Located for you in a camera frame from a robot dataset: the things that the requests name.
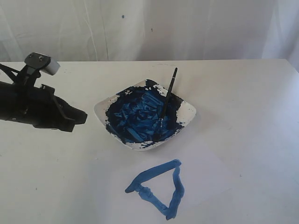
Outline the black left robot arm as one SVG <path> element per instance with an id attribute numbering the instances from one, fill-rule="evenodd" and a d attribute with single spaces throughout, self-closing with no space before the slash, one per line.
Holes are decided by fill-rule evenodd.
<path id="1" fill-rule="evenodd" d="M 54 88 L 46 85 L 37 88 L 1 82 L 0 119 L 64 132 L 72 132 L 75 125 L 84 124 L 87 113 L 72 107 L 54 92 Z"/>

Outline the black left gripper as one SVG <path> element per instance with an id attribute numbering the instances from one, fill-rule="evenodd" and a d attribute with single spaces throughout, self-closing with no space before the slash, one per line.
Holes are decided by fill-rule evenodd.
<path id="1" fill-rule="evenodd" d="M 19 89 L 14 106 L 14 122 L 64 132 L 72 132 L 75 124 L 84 124 L 87 113 L 55 96 L 53 90 L 47 86 Z"/>

